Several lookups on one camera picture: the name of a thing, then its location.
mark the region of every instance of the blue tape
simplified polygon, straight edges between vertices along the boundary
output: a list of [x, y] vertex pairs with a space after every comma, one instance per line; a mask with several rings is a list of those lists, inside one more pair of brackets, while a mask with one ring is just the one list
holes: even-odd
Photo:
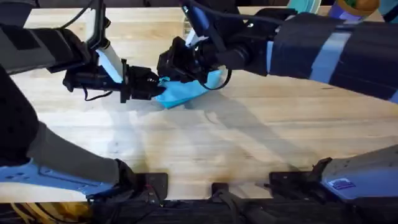
[[272, 48], [274, 47], [273, 41], [267, 42], [267, 73], [271, 71]]
[[351, 33], [333, 33], [312, 63], [311, 80], [329, 83]]
[[393, 94], [390, 101], [393, 103], [398, 103], [398, 90]]
[[201, 25], [203, 26], [203, 28], [204, 29], [208, 29], [209, 26], [210, 26], [210, 23], [209, 23], [209, 20], [206, 17], [206, 14], [202, 10], [198, 9], [197, 7], [194, 7], [193, 11], [198, 16], [199, 21], [200, 21]]

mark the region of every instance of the gray fabric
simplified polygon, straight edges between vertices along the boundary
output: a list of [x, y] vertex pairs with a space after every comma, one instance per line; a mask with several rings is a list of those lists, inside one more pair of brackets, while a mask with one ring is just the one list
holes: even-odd
[[33, 36], [39, 43], [40, 48], [17, 50], [8, 36], [0, 29], [0, 64], [8, 74], [23, 72], [33, 68], [44, 68], [55, 63], [55, 58], [42, 41], [34, 34]]

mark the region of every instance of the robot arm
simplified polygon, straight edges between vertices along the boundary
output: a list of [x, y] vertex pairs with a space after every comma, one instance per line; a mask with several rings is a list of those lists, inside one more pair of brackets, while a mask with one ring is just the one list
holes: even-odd
[[177, 37], [160, 56], [160, 76], [203, 84], [209, 71], [225, 65], [262, 76], [315, 80], [398, 103], [397, 24], [354, 23], [293, 9], [246, 16], [224, 1], [181, 4], [197, 36], [208, 38], [189, 48]]
[[102, 1], [95, 9], [93, 36], [86, 42], [64, 28], [23, 29], [0, 24], [0, 182], [76, 190], [97, 202], [139, 198], [150, 185], [155, 193], [149, 200], [159, 203], [167, 195], [167, 174], [135, 174], [123, 161], [97, 156], [57, 136], [38, 120], [9, 76], [36, 68], [66, 70], [63, 83], [70, 91], [120, 91], [122, 102], [161, 94], [164, 88], [157, 86], [159, 78], [149, 68], [130, 67], [121, 60], [122, 72], [117, 75], [123, 80], [118, 82], [105, 60], [98, 65], [100, 57], [109, 57], [109, 41], [104, 38], [109, 23]]

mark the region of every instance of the black mount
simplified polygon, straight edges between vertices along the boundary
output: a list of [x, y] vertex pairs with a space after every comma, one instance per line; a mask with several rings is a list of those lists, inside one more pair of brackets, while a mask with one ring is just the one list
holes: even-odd
[[130, 167], [116, 159], [119, 164], [119, 183], [111, 190], [96, 195], [87, 195], [89, 203], [123, 203], [145, 201], [162, 205], [167, 197], [168, 175], [166, 173], [135, 174]]

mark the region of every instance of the wood grain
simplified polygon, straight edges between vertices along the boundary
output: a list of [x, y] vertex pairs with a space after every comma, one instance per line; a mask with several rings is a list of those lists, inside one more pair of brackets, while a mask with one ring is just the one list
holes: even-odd
[[[242, 8], [255, 13], [260, 8]], [[326, 14], [328, 8], [322, 8]], [[27, 27], [57, 27], [78, 9], [36, 9]], [[108, 39], [132, 65], [154, 68], [183, 34], [180, 9], [108, 9]], [[380, 19], [379, 14], [372, 19]], [[71, 30], [84, 37], [85, 18]], [[212, 182], [268, 197], [254, 182], [276, 170], [309, 170], [324, 157], [349, 157], [398, 143], [398, 106], [328, 85], [234, 72], [231, 83], [164, 110], [154, 101], [119, 104], [119, 95], [84, 102], [62, 86], [64, 73], [35, 70], [13, 79], [41, 121], [65, 139], [135, 172], [168, 172], [169, 199], [202, 199]], [[0, 202], [84, 200], [80, 193], [0, 184]]]

